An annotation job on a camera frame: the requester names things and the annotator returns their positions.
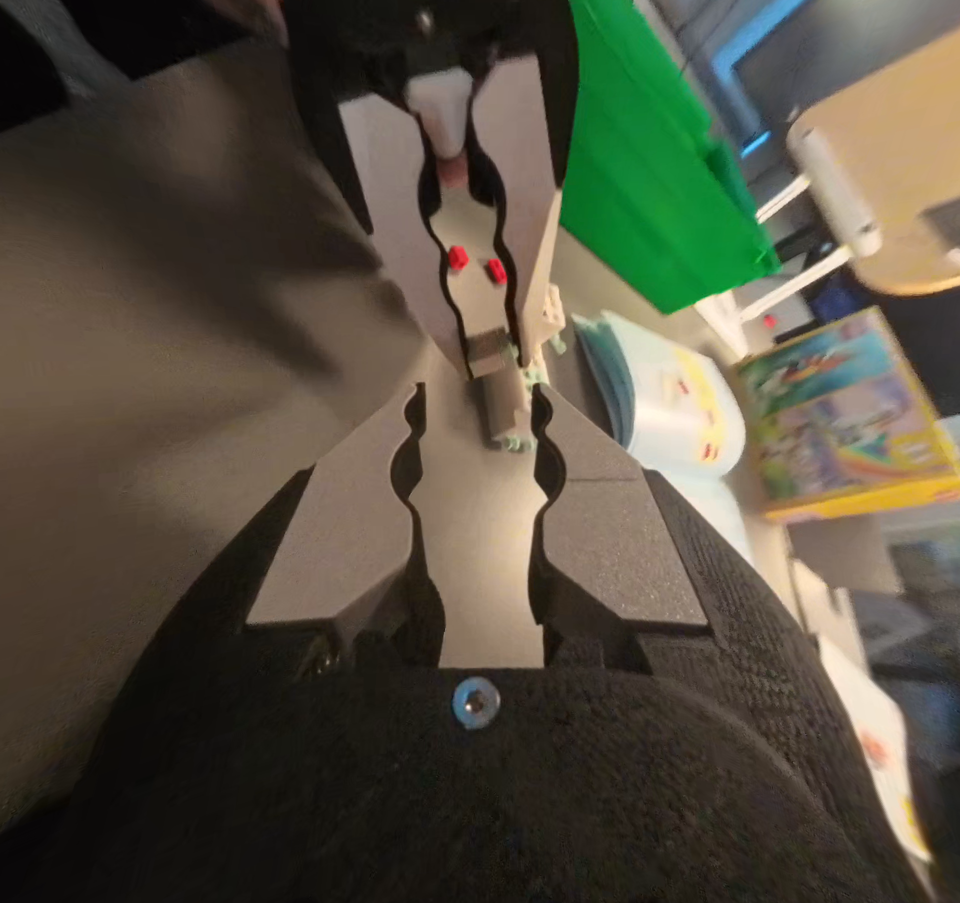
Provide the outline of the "white table leg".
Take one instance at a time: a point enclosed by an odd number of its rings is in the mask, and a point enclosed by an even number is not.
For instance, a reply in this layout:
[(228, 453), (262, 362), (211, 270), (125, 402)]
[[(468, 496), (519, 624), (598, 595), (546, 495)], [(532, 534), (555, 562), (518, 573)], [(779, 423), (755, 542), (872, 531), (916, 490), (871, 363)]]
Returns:
[(786, 145), (834, 240), (857, 259), (876, 255), (883, 244), (878, 216), (824, 133), (797, 121)]

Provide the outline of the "light wooden round table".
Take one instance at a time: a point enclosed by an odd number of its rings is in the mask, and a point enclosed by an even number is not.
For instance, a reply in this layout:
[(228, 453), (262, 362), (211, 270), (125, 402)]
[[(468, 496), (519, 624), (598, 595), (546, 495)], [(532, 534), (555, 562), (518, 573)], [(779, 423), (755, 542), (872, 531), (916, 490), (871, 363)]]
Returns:
[(882, 248), (854, 270), (869, 289), (925, 297), (958, 289), (959, 30), (802, 112), (876, 213)]

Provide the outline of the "printed paper sheet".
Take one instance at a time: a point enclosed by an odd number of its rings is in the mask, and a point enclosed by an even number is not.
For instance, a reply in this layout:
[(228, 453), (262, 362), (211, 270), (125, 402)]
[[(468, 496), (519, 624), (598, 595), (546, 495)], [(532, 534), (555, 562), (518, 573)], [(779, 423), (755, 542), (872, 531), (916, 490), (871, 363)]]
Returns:
[(842, 648), (822, 635), (815, 640), (822, 667), (846, 709), (894, 836), (910, 857), (930, 865), (933, 857), (914, 801), (906, 720), (900, 707)]

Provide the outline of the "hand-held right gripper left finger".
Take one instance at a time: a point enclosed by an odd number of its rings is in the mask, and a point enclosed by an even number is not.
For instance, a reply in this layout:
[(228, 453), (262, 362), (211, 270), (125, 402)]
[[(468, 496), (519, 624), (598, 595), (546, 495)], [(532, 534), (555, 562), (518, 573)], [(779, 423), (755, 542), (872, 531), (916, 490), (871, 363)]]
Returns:
[(364, 634), (439, 665), (446, 613), (411, 497), (424, 476), (426, 385), (408, 385), (313, 465), (246, 616), (314, 630), (341, 655)]

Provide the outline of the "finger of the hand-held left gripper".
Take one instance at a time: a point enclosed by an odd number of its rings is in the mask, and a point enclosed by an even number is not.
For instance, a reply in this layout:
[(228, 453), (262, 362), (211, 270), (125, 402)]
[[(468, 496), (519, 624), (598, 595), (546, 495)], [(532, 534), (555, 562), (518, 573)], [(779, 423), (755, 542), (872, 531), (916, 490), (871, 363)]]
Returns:
[(507, 317), (525, 368), (556, 332), (547, 297), (562, 206), (538, 58), (495, 63), (474, 93), (469, 117), (478, 152), (492, 169), (493, 242), (508, 270)]
[(462, 320), (445, 288), (446, 250), (429, 225), (422, 182), (432, 152), (419, 120), (377, 93), (343, 102), (340, 116), (366, 204), (370, 239), (412, 317), (462, 378)]

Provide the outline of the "green plastic bin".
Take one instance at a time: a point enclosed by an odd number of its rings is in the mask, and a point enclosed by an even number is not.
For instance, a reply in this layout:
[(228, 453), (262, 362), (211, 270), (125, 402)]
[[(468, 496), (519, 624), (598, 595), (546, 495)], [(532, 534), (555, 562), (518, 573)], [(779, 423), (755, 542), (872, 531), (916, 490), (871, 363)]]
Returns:
[(665, 315), (781, 262), (727, 142), (632, 0), (568, 0), (580, 84), (560, 224)]

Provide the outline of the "white and mint lego model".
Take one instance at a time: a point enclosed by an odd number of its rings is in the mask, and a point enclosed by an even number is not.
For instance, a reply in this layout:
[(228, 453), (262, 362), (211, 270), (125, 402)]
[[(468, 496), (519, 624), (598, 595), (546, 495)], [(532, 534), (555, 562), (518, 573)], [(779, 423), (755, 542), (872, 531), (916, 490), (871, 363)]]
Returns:
[(526, 362), (522, 362), (519, 347), (503, 326), (468, 339), (468, 363), (474, 379), (483, 384), (489, 441), (498, 449), (527, 453), (536, 448), (533, 392), (536, 386), (550, 383), (546, 348), (556, 356), (567, 351), (562, 337), (566, 327), (559, 287), (549, 283), (542, 313), (534, 320), (534, 347)]

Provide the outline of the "lego instruction booklet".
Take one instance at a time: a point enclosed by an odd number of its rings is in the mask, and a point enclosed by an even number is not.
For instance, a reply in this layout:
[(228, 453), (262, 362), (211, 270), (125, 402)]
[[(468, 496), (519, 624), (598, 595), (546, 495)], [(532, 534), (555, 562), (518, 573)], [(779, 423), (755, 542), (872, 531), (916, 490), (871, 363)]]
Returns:
[(739, 464), (746, 422), (714, 360), (610, 310), (571, 320), (614, 440), (643, 467), (721, 480)]

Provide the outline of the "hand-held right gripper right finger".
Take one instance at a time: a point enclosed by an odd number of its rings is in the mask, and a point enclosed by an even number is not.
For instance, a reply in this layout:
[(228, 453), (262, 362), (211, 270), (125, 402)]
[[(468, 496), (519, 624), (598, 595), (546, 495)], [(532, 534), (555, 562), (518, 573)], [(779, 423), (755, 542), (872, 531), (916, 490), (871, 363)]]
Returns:
[(643, 667), (642, 639), (711, 625), (642, 465), (564, 396), (532, 397), (534, 517), (528, 594), (546, 666)]

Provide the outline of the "colourful lego set box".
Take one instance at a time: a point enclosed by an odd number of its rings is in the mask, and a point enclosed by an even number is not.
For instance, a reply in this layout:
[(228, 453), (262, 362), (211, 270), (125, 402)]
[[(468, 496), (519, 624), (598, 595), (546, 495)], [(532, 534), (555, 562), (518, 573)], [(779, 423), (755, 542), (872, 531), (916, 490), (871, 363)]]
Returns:
[(770, 521), (958, 501), (957, 445), (878, 307), (750, 356), (736, 373)]

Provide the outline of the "person's black sweater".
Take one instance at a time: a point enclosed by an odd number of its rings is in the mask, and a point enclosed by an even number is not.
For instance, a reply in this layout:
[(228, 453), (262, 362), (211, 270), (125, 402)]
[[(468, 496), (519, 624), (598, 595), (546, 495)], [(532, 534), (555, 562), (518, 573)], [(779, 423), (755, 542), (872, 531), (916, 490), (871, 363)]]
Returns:
[(281, 0), (2, 0), (2, 131), (217, 49), (285, 41)]

